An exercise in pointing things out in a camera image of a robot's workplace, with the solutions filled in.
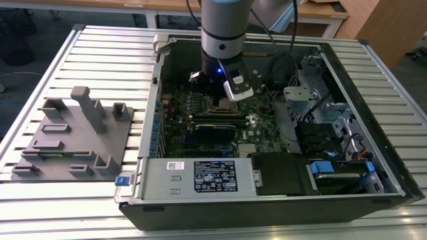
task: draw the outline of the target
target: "metal bracket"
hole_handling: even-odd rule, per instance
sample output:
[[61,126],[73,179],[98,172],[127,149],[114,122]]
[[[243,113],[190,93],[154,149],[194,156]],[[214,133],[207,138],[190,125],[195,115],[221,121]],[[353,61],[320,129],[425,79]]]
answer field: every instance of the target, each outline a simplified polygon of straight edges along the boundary
[[169,34],[157,34],[153,40],[153,50],[157,54],[162,53],[166,49],[169,49],[170,45],[170,35]]
[[262,179],[261,170],[254,170],[254,183],[255,183],[255,187],[258,187],[258,188],[263,187],[263,179]]

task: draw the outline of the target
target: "wooden desk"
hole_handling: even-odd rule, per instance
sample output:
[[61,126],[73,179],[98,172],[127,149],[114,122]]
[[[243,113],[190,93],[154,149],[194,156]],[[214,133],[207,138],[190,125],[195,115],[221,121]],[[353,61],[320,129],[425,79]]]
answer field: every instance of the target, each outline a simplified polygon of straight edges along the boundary
[[[201,16],[198,0],[190,1],[195,15]],[[45,9],[81,12],[105,12],[145,14],[149,28],[158,28],[158,16],[190,16],[186,0],[0,0],[0,6],[6,8]],[[344,20],[350,15],[337,12],[330,4],[308,2],[300,5],[300,22],[328,25],[325,38],[334,38]]]
[[[201,16],[201,6],[198,0],[190,0],[194,14]],[[146,9],[157,11],[158,15],[190,16],[187,3],[185,0],[147,0]],[[344,20],[349,19],[348,12],[337,12],[329,3],[308,2],[298,6],[300,23],[328,25],[324,38],[334,38],[342,26]]]

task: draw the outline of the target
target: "electronic component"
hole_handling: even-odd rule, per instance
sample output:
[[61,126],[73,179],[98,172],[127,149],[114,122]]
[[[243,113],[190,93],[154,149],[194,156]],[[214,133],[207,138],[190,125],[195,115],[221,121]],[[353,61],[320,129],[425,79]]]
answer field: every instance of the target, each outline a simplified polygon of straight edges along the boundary
[[238,150],[239,150],[239,158],[247,158],[249,154],[257,152],[257,147],[255,147],[255,144],[239,144]]
[[214,98],[209,98],[207,114],[235,116],[239,114],[237,103],[231,102],[227,97],[219,100],[218,106],[214,104]]
[[259,196],[320,195],[308,165],[309,159],[300,153],[257,152],[250,157],[262,178],[262,186],[257,188]]
[[231,142],[237,135],[233,125],[199,124],[194,127],[193,136],[201,142]]
[[332,161],[338,159],[337,155],[344,151],[342,140],[337,136],[333,124],[300,122],[296,134],[306,157]]

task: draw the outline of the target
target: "barcode sticker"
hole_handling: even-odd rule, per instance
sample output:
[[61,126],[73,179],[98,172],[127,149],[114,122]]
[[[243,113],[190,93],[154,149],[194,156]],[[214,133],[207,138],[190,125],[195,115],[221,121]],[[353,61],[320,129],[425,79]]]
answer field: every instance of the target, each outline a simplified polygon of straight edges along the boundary
[[125,4],[126,7],[133,7],[133,8],[142,8],[143,5],[141,4]]

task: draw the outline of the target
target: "floor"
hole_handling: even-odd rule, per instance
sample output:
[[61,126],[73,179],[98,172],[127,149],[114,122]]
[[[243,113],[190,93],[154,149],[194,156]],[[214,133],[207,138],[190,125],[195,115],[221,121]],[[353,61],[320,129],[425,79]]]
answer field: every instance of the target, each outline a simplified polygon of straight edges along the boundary
[[[35,53],[35,61],[19,67],[9,66],[0,60],[0,76],[15,72],[35,72],[43,74],[54,60],[54,57],[62,47],[62,44],[70,34],[75,24],[135,27],[146,25],[143,15],[134,16],[122,13],[99,13],[99,12],[73,12],[61,11],[61,19],[54,20],[47,10],[35,10],[33,20],[38,28],[38,32],[27,37],[29,44]],[[166,29],[197,30],[198,25],[190,17],[159,17],[159,26]],[[263,33],[263,29],[254,26],[250,31],[253,33]],[[410,56],[406,56],[393,73],[406,87],[416,101],[427,112],[427,57],[420,61],[413,61]],[[34,74],[15,74],[0,78],[0,83],[7,90],[0,93],[0,140],[6,135],[14,120],[25,106],[34,88],[41,80],[41,77]]]

